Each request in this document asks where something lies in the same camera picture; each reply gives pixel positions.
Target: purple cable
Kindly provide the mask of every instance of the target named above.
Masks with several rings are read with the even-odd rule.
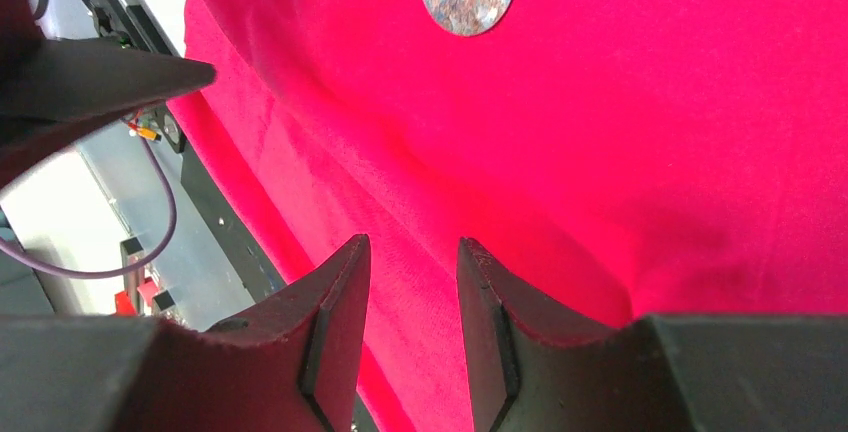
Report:
[[[157,245],[156,248],[153,249],[144,258],[132,265],[121,267],[120,269],[105,270],[102,272],[81,272],[78,270],[63,269],[53,264],[48,264],[46,262],[34,259],[26,255],[25,252],[18,250],[14,245],[9,242],[6,242],[3,239],[0,239],[0,251],[5,252],[13,259],[35,270],[40,270],[41,272],[45,272],[50,275],[55,275],[57,277],[66,277],[69,279],[108,279],[110,277],[119,277],[121,275],[129,274],[130,272],[138,270],[144,267],[145,265],[153,262],[153,260],[156,259],[156,257],[158,257],[163,250],[165,250],[165,247],[168,246],[168,242],[170,242],[171,238],[174,236],[174,231],[177,228],[177,201],[174,198],[174,191],[171,190],[171,186],[170,184],[168,184],[168,179],[165,178],[165,172],[162,171],[162,166],[159,165],[159,161],[156,160],[156,156],[153,155],[153,150],[150,148],[150,145],[147,143],[147,140],[141,139],[141,143],[144,146],[144,152],[147,154],[147,157],[153,164],[153,169],[156,171],[156,176],[159,177],[159,181],[162,182],[162,187],[165,189],[165,196],[168,200],[169,214],[168,229],[165,231],[165,237],[163,237],[162,241],[159,242],[159,245]]]

